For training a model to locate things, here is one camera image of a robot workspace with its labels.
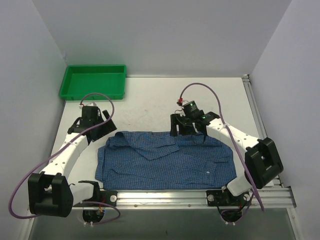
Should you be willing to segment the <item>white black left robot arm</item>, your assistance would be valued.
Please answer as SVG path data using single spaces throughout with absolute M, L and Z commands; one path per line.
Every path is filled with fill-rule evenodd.
M 34 215 L 67 217 L 73 206 L 86 202 L 95 206 L 101 201 L 98 182 L 69 182 L 69 175 L 81 153 L 117 128 L 112 114 L 97 106 L 87 105 L 68 129 L 65 140 L 48 165 L 27 180 L 30 212 Z

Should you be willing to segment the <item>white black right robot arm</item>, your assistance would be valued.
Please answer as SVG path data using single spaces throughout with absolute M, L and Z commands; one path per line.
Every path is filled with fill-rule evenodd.
M 194 101 L 186 102 L 180 98 L 177 105 L 181 113 L 170 116 L 171 136 L 201 133 L 227 145 L 239 157 L 244 172 L 225 185 L 221 197 L 226 204 L 234 204 L 249 190 L 262 189 L 284 170 L 271 138 L 259 139 L 244 133 L 223 121 L 221 115 L 200 110 Z

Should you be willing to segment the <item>blue checked long sleeve shirt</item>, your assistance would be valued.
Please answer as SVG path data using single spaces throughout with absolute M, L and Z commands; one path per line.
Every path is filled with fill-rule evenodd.
M 119 131 L 97 152 L 95 179 L 105 190 L 221 188 L 236 177 L 233 151 L 202 134 Z

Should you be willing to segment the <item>green plastic tray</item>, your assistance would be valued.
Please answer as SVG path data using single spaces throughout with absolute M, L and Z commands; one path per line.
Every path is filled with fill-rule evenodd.
M 80 101 L 87 94 L 101 93 L 111 100 L 122 100 L 126 75 L 124 64 L 69 65 L 59 96 L 66 101 Z

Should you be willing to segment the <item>aluminium right side rail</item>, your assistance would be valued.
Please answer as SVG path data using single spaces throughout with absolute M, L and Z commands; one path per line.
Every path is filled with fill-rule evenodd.
M 267 133 L 266 133 L 266 129 L 265 129 L 261 114 L 258 109 L 256 98 L 253 93 L 253 88 L 252 88 L 249 74 L 246 74 L 242 77 L 242 83 L 243 83 L 244 90 L 245 90 L 247 98 L 248 98 L 248 102 L 249 102 L 250 109 L 251 109 L 251 112 L 253 115 L 254 123 L 257 128 L 258 137 L 260 139 L 265 139 L 267 137 Z

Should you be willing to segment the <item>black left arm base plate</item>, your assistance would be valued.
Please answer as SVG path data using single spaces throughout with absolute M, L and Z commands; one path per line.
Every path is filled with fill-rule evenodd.
M 86 206 L 85 202 L 99 202 L 111 206 L 117 206 L 118 192 L 116 190 L 101 190 L 99 193 L 94 193 L 93 197 L 85 199 L 82 203 L 77 203 L 75 206 Z

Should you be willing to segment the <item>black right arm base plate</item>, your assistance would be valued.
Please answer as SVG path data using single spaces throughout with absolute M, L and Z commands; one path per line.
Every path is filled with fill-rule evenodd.
M 250 199 L 250 193 L 248 191 L 240 194 L 239 196 L 233 196 L 231 192 L 226 188 L 209 189 L 206 192 L 206 202 L 209 207 L 243 207 Z

